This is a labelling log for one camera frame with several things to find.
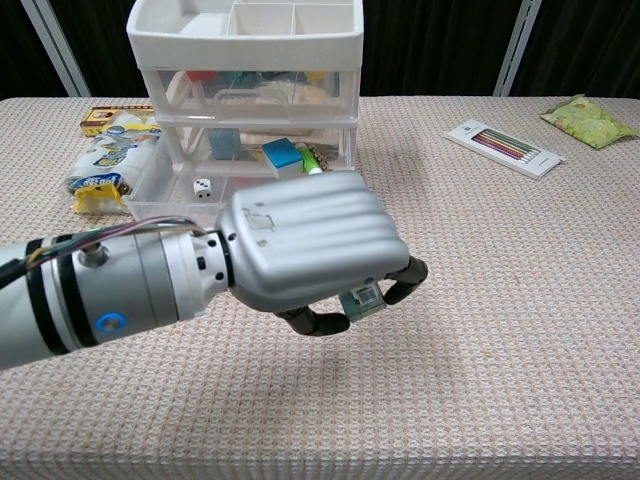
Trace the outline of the green white marker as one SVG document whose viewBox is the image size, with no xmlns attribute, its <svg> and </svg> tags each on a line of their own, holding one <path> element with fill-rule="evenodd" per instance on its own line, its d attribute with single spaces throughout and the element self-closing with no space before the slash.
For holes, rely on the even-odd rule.
<svg viewBox="0 0 640 480">
<path fill-rule="evenodd" d="M 297 146 L 297 150 L 302 158 L 303 171 L 307 175 L 315 175 L 323 172 L 323 169 L 320 167 L 316 156 L 306 144 L 299 144 Z"/>
</svg>

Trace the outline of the beige woven tablecloth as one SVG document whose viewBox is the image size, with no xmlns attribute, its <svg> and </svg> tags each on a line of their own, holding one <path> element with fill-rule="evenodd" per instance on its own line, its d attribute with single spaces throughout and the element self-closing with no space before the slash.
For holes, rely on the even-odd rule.
<svg viewBox="0 0 640 480">
<path fill-rule="evenodd" d="M 370 97 L 357 166 L 429 267 L 325 338 L 220 295 L 199 318 L 0 372 L 0 480 L 640 480 L 640 135 L 550 97 Z M 474 119 L 565 161 L 448 140 Z"/>
</svg>

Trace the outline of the black pleated curtain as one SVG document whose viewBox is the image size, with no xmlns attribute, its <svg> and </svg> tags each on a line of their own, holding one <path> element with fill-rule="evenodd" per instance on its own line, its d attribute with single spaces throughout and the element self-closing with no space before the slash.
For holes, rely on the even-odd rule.
<svg viewBox="0 0 640 480">
<path fill-rule="evenodd" d="M 522 0 L 363 0 L 361 93 L 489 95 Z M 49 0 L 94 97 L 142 97 L 134 0 Z M 541 0 L 510 92 L 640 100 L 640 0 Z M 20 0 L 0 0 L 0 101 L 66 93 Z"/>
</svg>

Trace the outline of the brown yellow printed box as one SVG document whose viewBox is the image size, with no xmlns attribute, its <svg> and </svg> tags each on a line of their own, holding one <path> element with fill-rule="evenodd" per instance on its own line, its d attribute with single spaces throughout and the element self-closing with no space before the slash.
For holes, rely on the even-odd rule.
<svg viewBox="0 0 640 480">
<path fill-rule="evenodd" d="M 97 136 L 105 127 L 154 122 L 154 108 L 149 105 L 103 105 L 92 107 L 80 122 L 85 137 Z"/>
</svg>

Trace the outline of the white coloured pencil box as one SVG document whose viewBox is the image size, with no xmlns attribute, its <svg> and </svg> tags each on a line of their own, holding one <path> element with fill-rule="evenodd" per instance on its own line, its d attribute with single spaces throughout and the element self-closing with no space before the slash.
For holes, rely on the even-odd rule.
<svg viewBox="0 0 640 480">
<path fill-rule="evenodd" d="M 565 161 L 559 154 L 474 119 L 445 132 L 444 137 L 534 180 L 541 179 Z"/>
</svg>

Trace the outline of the small teal clear box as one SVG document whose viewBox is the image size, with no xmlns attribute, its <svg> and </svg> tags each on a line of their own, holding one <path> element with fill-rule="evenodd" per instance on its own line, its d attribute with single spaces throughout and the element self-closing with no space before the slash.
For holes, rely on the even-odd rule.
<svg viewBox="0 0 640 480">
<path fill-rule="evenodd" d="M 386 308 L 377 282 L 365 283 L 338 296 L 344 315 L 350 322 L 362 320 Z"/>
</svg>

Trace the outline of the paper roll pack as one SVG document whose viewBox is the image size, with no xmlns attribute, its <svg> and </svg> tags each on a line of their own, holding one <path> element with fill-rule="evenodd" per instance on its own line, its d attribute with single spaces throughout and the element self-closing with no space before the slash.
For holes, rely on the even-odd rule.
<svg viewBox="0 0 640 480">
<path fill-rule="evenodd" d="M 153 109 L 111 112 L 64 180 L 78 214 L 120 214 L 151 164 L 162 130 Z"/>
</svg>

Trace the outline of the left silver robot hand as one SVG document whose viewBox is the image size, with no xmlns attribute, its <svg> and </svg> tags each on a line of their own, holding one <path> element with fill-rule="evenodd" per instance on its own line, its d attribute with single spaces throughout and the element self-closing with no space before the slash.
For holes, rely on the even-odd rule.
<svg viewBox="0 0 640 480">
<path fill-rule="evenodd" d="M 379 197 L 355 171 L 341 170 L 238 190 L 216 228 L 231 261 L 230 293 L 244 305 L 286 321 L 298 334 L 340 334 L 344 313 L 311 304 L 380 280 L 395 305 L 428 276 L 411 255 Z"/>
</svg>

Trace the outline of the green snack packet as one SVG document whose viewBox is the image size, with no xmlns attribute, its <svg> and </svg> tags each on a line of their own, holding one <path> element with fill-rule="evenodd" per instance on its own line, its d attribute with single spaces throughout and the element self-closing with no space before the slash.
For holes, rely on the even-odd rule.
<svg viewBox="0 0 640 480">
<path fill-rule="evenodd" d="M 640 135 L 636 128 L 613 117 L 584 94 L 558 103 L 541 113 L 540 118 L 596 150 Z"/>
</svg>

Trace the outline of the white plastic drawer unit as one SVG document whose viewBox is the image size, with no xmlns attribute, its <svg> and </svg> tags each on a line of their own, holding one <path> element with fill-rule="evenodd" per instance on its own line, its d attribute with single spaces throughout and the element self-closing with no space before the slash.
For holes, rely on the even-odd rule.
<svg viewBox="0 0 640 480">
<path fill-rule="evenodd" d="M 135 0 L 126 32 L 139 71 L 358 71 L 363 0 Z M 340 123 L 212 123 L 163 119 L 168 127 L 335 128 Z"/>
</svg>

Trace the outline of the white plastic container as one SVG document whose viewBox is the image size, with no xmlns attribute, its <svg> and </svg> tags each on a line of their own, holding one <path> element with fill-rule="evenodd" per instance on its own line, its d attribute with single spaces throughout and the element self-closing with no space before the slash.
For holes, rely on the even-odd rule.
<svg viewBox="0 0 640 480">
<path fill-rule="evenodd" d="M 309 83 L 307 71 L 216 71 L 191 82 L 186 70 L 143 69 L 155 111 L 163 119 L 212 123 L 340 123 L 358 116 L 358 71 L 328 72 Z"/>
</svg>

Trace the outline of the grey metal frame post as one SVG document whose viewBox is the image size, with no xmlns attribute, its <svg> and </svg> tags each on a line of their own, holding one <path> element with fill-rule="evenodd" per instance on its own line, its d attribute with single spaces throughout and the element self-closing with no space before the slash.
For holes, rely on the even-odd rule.
<svg viewBox="0 0 640 480">
<path fill-rule="evenodd" d="M 542 0 L 521 0 L 494 86 L 494 96 L 508 97 L 510 95 L 541 5 Z"/>
<path fill-rule="evenodd" d="M 92 93 L 50 0 L 20 0 L 20 2 L 67 95 L 91 97 Z"/>
</svg>

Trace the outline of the teal block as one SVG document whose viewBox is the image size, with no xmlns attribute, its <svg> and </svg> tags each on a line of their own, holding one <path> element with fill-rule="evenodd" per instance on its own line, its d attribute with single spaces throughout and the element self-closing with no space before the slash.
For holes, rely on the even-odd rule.
<svg viewBox="0 0 640 480">
<path fill-rule="evenodd" d="M 213 157 L 216 160 L 232 160 L 240 153 L 242 148 L 238 129 L 209 129 L 207 131 L 207 139 Z"/>
</svg>

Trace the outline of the blue white block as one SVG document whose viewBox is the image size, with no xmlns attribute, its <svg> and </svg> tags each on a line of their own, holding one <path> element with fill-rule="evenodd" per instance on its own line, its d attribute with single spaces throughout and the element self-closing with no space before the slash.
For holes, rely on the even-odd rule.
<svg viewBox="0 0 640 480">
<path fill-rule="evenodd" d="M 277 179 L 285 180 L 303 175 L 303 157 L 288 138 L 265 143 L 262 151 Z"/>
</svg>

